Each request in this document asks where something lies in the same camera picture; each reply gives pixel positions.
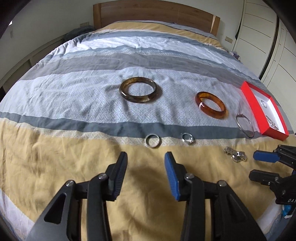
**dark brown bangle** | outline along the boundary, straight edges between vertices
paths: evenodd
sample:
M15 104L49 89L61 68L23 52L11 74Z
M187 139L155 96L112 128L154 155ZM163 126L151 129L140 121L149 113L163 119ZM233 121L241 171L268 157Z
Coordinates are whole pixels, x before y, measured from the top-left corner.
M220 107L221 111L213 110L212 108L205 105L201 100L202 98L210 99L211 101L214 101ZM226 107L225 107L224 103L222 102L222 100L220 100L217 96L215 96L211 93L208 93L208 92L197 93L197 95L195 96L195 102L196 102L197 106L204 113L206 113L207 115L209 115L211 117L214 117L217 119L222 119L226 115Z
M154 91L149 95L143 95L143 96L134 96L134 95L128 94L127 91L128 91L129 85L136 82L148 84L153 88ZM120 85L119 91L121 96L126 100L131 102L136 102L136 103L143 103L143 102L147 102L155 99L158 93L158 86L154 81L150 79L147 79L144 77L133 77L123 81L122 84Z

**metal bolt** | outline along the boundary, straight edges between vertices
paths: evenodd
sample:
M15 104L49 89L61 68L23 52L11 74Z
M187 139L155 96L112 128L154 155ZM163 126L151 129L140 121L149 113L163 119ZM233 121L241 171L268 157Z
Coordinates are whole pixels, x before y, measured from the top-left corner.
M67 182L66 182L66 186L67 187L70 187L70 186L72 186L74 184L74 181L73 180L68 180Z
M104 179L106 179L108 176L107 176L107 174L106 173L100 173L99 174L99 179L100 180L104 180Z
M194 178L194 175L192 173L186 173L185 177L186 179L192 179Z
M218 181L218 184L219 184L220 187L226 187L227 186L227 183L224 180Z

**wooden headboard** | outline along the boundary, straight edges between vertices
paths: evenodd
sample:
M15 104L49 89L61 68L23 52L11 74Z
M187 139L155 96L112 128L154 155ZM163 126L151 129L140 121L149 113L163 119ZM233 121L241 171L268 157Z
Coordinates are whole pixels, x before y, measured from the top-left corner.
M93 6L94 27L116 21L154 20L198 28L217 35L220 18L187 5L160 0L119 0Z

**red box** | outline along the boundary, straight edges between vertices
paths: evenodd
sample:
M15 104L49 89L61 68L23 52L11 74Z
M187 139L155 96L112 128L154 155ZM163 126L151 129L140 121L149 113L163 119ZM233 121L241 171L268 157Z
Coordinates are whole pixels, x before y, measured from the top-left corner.
M284 141L289 136L289 133L274 99L247 81L242 84L241 90L253 111L261 135ZM277 125L279 130L271 127L266 119L266 115Z

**bed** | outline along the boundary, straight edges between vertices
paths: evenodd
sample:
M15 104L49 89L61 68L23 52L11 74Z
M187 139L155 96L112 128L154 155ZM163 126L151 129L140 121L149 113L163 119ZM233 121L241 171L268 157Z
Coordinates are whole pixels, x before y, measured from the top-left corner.
M228 54L215 35L219 17L165 1L122 0L94 5L96 31L59 46L33 66L0 103L0 211L12 233L24 240L34 221L67 180L90 180L114 163L121 151L128 167L121 194L108 203L113 240L178 240L184 204L168 185L164 154L204 181L226 180L267 233L280 209L262 216L274 202L268 187L253 183L259 169L289 176L281 163L255 162L255 150L296 145L287 116L277 102L290 136L285 141L261 136L240 87L246 80L271 94L243 64ZM131 77L154 80L161 96L132 103L119 86ZM135 84L131 94L147 94ZM219 97L228 116L215 119L194 101L197 92ZM249 139L235 116L253 123ZM181 133L195 138L193 145ZM161 145L151 149L144 138L156 133ZM248 156L235 163L223 149ZM85 212L81 235L86 240ZM206 233L210 237L207 205Z

